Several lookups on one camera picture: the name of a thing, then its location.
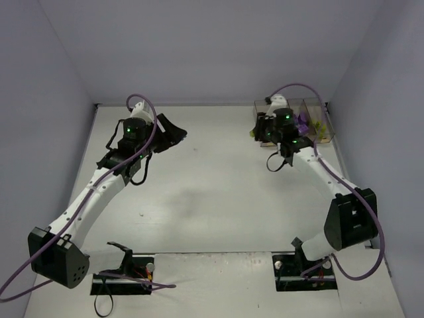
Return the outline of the purple oval paw lego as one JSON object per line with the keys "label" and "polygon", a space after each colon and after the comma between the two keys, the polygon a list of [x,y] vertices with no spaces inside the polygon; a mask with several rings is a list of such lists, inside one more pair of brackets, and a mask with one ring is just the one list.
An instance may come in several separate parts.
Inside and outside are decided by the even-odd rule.
{"label": "purple oval paw lego", "polygon": [[298,123],[301,124],[301,125],[306,125],[307,122],[308,122],[307,115],[304,112],[301,112],[297,116],[297,120],[298,120]]}

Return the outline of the small lime green lego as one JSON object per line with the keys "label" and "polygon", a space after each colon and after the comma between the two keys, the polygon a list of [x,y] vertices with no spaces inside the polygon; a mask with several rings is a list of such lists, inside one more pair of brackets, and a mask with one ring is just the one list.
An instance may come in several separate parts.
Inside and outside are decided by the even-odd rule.
{"label": "small lime green lego", "polygon": [[324,138],[327,131],[326,124],[323,124],[321,121],[313,121],[313,127],[317,133],[318,138]]}

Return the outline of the purple lego brick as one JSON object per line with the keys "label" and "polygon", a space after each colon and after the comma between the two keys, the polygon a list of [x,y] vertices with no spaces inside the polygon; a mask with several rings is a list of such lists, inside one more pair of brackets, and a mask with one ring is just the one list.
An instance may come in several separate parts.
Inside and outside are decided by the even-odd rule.
{"label": "purple lego brick", "polygon": [[301,136],[309,134],[309,127],[305,124],[300,124],[297,126],[297,130]]}

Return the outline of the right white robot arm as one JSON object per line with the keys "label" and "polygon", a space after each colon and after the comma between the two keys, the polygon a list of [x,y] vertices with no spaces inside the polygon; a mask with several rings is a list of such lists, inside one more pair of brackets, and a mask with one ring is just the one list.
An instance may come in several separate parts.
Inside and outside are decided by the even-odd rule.
{"label": "right white robot arm", "polygon": [[369,188],[356,187],[332,171],[313,141],[300,135],[291,109],[278,108],[271,115],[259,113],[252,134],[256,141],[275,144],[283,164],[303,173],[330,201],[321,232],[295,249],[302,260],[316,261],[378,236],[378,228],[363,204],[367,202],[375,213],[376,194]]}

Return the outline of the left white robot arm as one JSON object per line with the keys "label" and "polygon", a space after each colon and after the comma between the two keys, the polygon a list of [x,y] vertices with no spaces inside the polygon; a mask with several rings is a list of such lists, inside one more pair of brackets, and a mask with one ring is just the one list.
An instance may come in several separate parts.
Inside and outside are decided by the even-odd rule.
{"label": "left white robot arm", "polygon": [[146,168],[154,153],[163,152],[186,136],[163,114],[154,120],[141,115],[121,119],[123,137],[97,163],[89,183],[74,202],[45,229],[34,228],[28,235],[31,268],[37,274],[69,289],[90,274],[128,276],[133,268],[133,251],[109,242],[110,250],[83,251],[82,245],[94,222],[109,202]]}

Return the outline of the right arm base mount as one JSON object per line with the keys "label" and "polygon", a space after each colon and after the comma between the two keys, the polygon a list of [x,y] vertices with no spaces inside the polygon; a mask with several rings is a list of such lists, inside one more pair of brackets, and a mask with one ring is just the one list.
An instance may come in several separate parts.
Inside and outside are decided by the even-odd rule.
{"label": "right arm base mount", "polygon": [[316,292],[337,290],[333,265],[329,258],[301,263],[291,253],[273,253],[272,265],[277,292]]}

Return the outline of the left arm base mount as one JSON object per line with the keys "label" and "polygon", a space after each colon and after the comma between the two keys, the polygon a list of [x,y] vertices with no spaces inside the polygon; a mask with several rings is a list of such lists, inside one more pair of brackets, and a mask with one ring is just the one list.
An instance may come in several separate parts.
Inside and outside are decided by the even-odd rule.
{"label": "left arm base mount", "polygon": [[152,285],[143,285],[133,280],[122,279],[128,276],[139,280],[152,280],[153,273],[147,268],[148,264],[154,264],[153,254],[135,254],[132,257],[132,267],[125,274],[118,270],[110,270],[117,277],[94,274],[91,280],[90,295],[150,295]]}

